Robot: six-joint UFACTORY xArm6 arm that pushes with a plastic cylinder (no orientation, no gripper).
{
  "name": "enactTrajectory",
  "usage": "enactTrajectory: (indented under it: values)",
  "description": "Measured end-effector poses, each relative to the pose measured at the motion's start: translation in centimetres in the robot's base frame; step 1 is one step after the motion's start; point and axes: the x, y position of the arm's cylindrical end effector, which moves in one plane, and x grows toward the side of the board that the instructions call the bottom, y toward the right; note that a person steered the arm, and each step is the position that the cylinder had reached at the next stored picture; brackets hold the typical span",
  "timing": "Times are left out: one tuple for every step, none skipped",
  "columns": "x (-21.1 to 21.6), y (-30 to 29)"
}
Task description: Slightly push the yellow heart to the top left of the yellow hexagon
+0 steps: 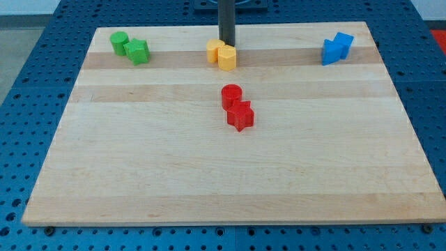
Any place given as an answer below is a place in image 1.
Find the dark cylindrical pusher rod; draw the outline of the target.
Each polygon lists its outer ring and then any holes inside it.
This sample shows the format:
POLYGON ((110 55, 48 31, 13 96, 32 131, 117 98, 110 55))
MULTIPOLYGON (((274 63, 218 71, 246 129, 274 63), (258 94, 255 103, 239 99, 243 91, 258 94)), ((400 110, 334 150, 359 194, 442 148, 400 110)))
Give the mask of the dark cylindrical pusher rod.
POLYGON ((236 44, 236 9, 235 0, 218 0, 219 39, 227 45, 236 44))

